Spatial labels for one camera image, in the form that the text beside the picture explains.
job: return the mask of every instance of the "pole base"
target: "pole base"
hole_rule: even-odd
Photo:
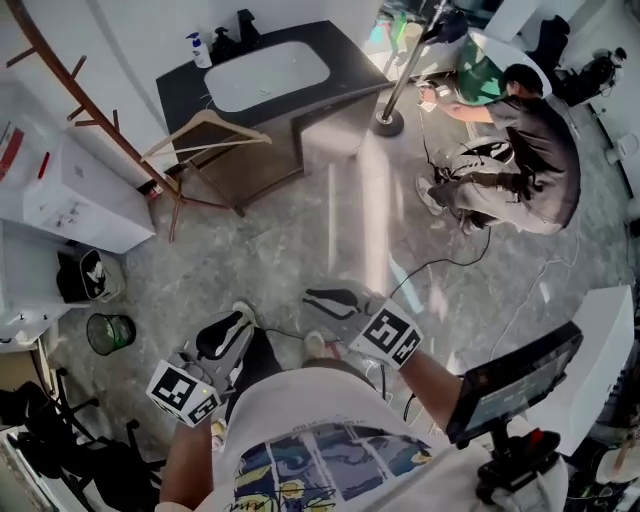
[[[393,109],[389,118],[386,121],[383,120],[384,107],[383,103],[376,106],[376,112],[371,119],[369,129],[380,137],[397,137],[404,130],[404,118],[400,112]]]

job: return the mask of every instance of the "hand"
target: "hand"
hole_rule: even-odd
[[[436,91],[434,91],[431,87],[425,87],[421,91],[422,101],[426,101],[427,103],[437,103],[438,96]]]

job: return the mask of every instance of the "soap dispenser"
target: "soap dispenser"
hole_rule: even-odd
[[[229,32],[226,28],[218,27],[215,32],[218,37],[211,48],[211,55],[213,57],[213,61],[216,64],[219,64],[235,57],[237,43],[229,36],[225,35],[225,32]]]
[[[193,62],[196,63],[196,66],[199,68],[210,68],[213,66],[211,57],[209,57],[209,50],[200,40],[200,33],[194,32],[193,34],[189,34],[187,39],[191,39],[191,53],[193,53]]]

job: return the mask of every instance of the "white shirt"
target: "white shirt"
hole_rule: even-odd
[[[240,397],[214,491],[196,511],[491,510],[475,494],[478,467],[489,459],[478,444],[460,451],[413,431],[353,375],[292,370]]]

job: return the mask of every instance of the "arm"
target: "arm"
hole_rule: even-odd
[[[400,375],[438,426],[446,429],[462,380],[420,350],[407,359]]]
[[[162,475],[160,501],[195,510],[213,491],[211,421],[194,428],[178,423]]]
[[[463,105],[458,102],[440,102],[433,89],[423,89],[422,99],[428,103],[435,103],[440,110],[453,119],[459,121],[475,121],[477,123],[493,123],[489,109],[484,106],[472,107],[469,105]]]

